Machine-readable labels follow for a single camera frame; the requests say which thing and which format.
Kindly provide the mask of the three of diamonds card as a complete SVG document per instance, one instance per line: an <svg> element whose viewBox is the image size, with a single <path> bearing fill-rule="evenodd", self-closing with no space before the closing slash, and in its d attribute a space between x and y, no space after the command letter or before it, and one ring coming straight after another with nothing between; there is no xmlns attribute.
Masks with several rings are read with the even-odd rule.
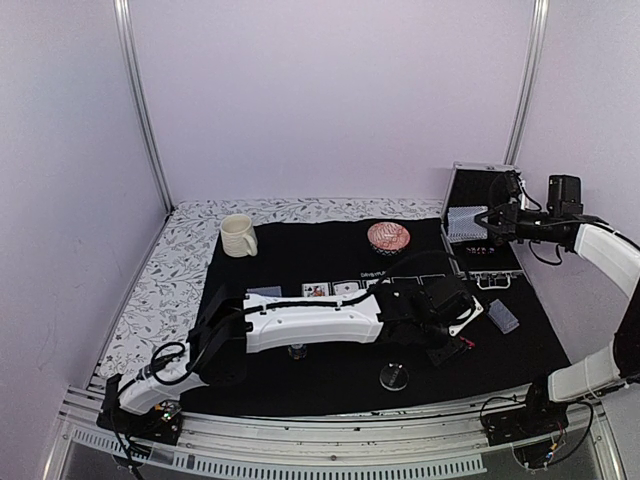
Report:
<svg viewBox="0 0 640 480"><path fill-rule="evenodd" d="M361 285L358 281L342 281L333 283L335 295L347 295L358 291Z"/></svg>

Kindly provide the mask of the blue playing card deck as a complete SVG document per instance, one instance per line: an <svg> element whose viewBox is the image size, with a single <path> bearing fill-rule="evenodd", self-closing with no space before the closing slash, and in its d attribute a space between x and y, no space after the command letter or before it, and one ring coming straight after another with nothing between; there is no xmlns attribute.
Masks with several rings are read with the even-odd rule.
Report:
<svg viewBox="0 0 640 480"><path fill-rule="evenodd" d="M450 243L480 241L488 239L485 227L475 222L477 215L488 211L487 206L450 207L447 211L447 238Z"/></svg>

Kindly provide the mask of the queen of spades card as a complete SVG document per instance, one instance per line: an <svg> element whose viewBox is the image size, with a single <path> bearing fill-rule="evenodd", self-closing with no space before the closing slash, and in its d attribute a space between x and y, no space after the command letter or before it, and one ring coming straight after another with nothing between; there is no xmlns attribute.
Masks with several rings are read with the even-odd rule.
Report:
<svg viewBox="0 0 640 480"><path fill-rule="evenodd" d="M302 285L302 294L304 297L330 296L330 284L327 282L305 283Z"/></svg>

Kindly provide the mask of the stack of poker chips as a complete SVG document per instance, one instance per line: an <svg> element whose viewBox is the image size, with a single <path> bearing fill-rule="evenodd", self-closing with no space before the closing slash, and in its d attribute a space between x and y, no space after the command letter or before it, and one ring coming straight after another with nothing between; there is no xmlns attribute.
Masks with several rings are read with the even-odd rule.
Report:
<svg viewBox="0 0 640 480"><path fill-rule="evenodd" d="M305 359L307 356L307 346L306 345L290 345L288 347L289 357L295 361L299 361Z"/></svg>

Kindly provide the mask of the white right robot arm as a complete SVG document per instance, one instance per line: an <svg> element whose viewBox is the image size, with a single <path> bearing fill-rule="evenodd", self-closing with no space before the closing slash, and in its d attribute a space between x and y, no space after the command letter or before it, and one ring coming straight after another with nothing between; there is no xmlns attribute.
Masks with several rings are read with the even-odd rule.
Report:
<svg viewBox="0 0 640 480"><path fill-rule="evenodd" d="M528 279L551 315L570 364L534 381L536 399L517 427L537 436L556 417L553 403L594 398L639 383L639 246L584 211L577 177L553 175L542 200L519 172L490 179L474 222L490 241L521 245Z"/></svg>

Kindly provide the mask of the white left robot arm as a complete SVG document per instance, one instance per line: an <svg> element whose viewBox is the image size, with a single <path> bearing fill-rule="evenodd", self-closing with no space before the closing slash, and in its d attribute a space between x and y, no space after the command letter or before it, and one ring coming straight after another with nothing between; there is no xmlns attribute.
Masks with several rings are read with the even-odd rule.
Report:
<svg viewBox="0 0 640 480"><path fill-rule="evenodd" d="M324 343L447 344L484 310L455 275L427 284L389 277L384 272L364 288L329 296L247 293L235 302L215 295L185 340L158 347L132 378L108 379L101 411L138 434L151 414L170 420L166 405L182 393L238 380L250 354Z"/></svg>

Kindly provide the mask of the black round dealer button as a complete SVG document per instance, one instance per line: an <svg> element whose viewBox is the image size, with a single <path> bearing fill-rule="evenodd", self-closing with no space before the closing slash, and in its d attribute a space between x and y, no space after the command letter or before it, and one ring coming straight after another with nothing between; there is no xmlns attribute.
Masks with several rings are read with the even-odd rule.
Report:
<svg viewBox="0 0 640 480"><path fill-rule="evenodd" d="M400 363L388 363L380 371L379 383L387 391L399 392L409 383L409 373Z"/></svg>

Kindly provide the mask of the aluminium poker chip case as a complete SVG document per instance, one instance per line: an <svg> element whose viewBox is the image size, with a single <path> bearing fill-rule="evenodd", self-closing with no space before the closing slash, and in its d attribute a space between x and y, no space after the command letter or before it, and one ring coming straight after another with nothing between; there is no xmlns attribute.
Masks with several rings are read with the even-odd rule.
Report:
<svg viewBox="0 0 640 480"><path fill-rule="evenodd" d="M509 243L487 240L452 244L447 238L447 211L450 207L487 206L489 187L506 171L519 170L505 165L464 164L453 165L440 218L442 237L448 251L455 256L451 261L454 272L466 278L481 290L507 290L516 279L524 275L523 268Z"/></svg>

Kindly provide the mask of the red patterned bowl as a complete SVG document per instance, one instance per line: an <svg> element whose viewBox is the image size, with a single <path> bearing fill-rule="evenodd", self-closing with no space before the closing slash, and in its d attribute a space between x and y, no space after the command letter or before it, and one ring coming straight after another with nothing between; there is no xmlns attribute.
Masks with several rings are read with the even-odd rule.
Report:
<svg viewBox="0 0 640 480"><path fill-rule="evenodd" d="M375 253L382 256L396 256L408 247L411 234L399 223L381 221L369 227L367 240Z"/></svg>

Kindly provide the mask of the black poker mat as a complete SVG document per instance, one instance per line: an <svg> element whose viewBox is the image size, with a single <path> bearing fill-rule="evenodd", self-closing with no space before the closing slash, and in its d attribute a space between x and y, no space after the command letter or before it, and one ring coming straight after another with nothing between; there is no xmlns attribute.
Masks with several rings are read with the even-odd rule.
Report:
<svg viewBox="0 0 640 480"><path fill-rule="evenodd" d="M425 282L450 272L438 219L406 221L411 234L407 253L375 253L367 240L369 221L318 224L265 224L256 228L255 257L232 258L216 248L207 270L202 302L218 292L239 298L248 288L280 286L285 297L298 297L305 283L376 279L387 269L396 278ZM461 399L517 387L539 375L569 365L569 359L533 288L519 277L497 298L519 320L503 334L487 317L473 320L463 337L472 348L434 366L421 347L393 344L312 344L295 361L285 348L246 358L247 374L232 386L194 389L181 397L186 411L228 416L310 416L396 409ZM400 363L409 373L399 392L379 383L381 369Z"/></svg>

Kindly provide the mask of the white ribbed ceramic mug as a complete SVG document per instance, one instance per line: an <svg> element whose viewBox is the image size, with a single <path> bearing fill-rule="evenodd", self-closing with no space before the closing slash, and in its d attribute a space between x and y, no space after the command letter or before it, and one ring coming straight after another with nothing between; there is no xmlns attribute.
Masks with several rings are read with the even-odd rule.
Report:
<svg viewBox="0 0 640 480"><path fill-rule="evenodd" d="M250 217L233 214L225 217L220 224L222 248L232 258L255 257L258 241Z"/></svg>

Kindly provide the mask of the floral white tablecloth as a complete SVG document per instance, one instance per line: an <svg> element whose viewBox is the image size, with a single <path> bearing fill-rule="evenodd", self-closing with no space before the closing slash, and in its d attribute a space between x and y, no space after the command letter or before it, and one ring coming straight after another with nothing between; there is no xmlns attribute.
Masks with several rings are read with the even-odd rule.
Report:
<svg viewBox="0 0 640 480"><path fill-rule="evenodd" d="M95 375L131 377L161 345L194 326L220 223L246 214L255 225L439 216L442 203L423 199L294 198L180 203L170 215L124 306Z"/></svg>

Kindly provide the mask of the right aluminium frame post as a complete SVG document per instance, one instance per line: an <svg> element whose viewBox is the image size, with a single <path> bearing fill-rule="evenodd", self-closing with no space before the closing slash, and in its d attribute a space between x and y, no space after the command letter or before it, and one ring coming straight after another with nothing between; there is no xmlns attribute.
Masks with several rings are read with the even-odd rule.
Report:
<svg viewBox="0 0 640 480"><path fill-rule="evenodd" d="M514 121L508 138L503 163L515 166L526 129L528 114L532 105L535 83L544 49L546 26L549 14L549 0L533 2L529 39L526 49L523 76L518 94Z"/></svg>

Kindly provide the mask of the aluminium frame post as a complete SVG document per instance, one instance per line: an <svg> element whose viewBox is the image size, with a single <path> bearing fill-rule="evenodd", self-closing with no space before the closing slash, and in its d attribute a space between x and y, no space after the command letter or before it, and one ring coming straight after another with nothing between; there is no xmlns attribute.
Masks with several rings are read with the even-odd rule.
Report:
<svg viewBox="0 0 640 480"><path fill-rule="evenodd" d="M141 69L136 51L130 2L127 0L115 0L113 2L113 6L124 66L128 77L142 141L149 161L154 184L165 211L165 215L168 216L173 212L175 205L170 192L165 169L160 158L150 112L145 98Z"/></svg>
<svg viewBox="0 0 640 480"><path fill-rule="evenodd" d="M544 49L546 26L549 14L549 0L533 2L529 39L526 49L523 76L518 94L514 121L508 138L503 163L515 166L526 129L528 114L532 105L535 83Z"/></svg>

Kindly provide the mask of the aluminium front rail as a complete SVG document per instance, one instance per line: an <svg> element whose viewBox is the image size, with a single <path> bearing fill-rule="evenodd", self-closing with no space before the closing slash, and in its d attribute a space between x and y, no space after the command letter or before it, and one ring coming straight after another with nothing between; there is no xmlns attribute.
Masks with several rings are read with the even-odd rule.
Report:
<svg viewBox="0 0 640 480"><path fill-rule="evenodd" d="M481 420L522 389L400 410L327 417L186 414L174 446L126 454L96 423L102 386L70 388L48 479L629 479L603 405L573 405L562 433L491 445Z"/></svg>

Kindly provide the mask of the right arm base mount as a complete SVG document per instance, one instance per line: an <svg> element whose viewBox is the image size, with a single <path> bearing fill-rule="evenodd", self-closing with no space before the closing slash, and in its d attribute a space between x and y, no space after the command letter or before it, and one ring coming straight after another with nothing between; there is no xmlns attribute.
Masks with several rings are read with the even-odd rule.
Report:
<svg viewBox="0 0 640 480"><path fill-rule="evenodd" d="M498 401L510 402L515 408L486 413L485 409ZM486 400L479 414L490 446L532 439L546 434L557 433L556 440L548 440L542 445L517 447L513 454L516 461L529 470L549 467L555 458L560 441L569 425L567 402L554 402L549 397L545 381L530 384L523 400L516 395L511 397L494 396Z"/></svg>

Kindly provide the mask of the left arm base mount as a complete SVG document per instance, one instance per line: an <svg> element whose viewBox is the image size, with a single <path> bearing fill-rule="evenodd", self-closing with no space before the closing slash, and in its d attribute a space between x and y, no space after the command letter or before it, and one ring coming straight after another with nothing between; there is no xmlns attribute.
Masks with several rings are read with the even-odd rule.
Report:
<svg viewBox="0 0 640 480"><path fill-rule="evenodd" d="M121 374L116 374L107 380L96 425L121 436L176 446L183 425L179 402L177 400L155 401L150 410L140 415L126 412L121 407L122 391L133 381L130 380L120 386L121 380Z"/></svg>

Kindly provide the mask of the left aluminium frame post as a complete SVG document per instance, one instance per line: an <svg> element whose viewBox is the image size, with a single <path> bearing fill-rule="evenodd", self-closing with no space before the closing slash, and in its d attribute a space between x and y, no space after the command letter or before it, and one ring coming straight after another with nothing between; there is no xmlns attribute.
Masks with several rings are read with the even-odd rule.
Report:
<svg viewBox="0 0 640 480"><path fill-rule="evenodd" d="M113 2L113 6L124 66L128 77L142 141L149 161L154 184L165 211L165 215L168 216L173 212L175 205L170 192L165 169L160 158L150 112L145 98L141 69L136 51L130 2L127 0L115 0Z"/></svg>

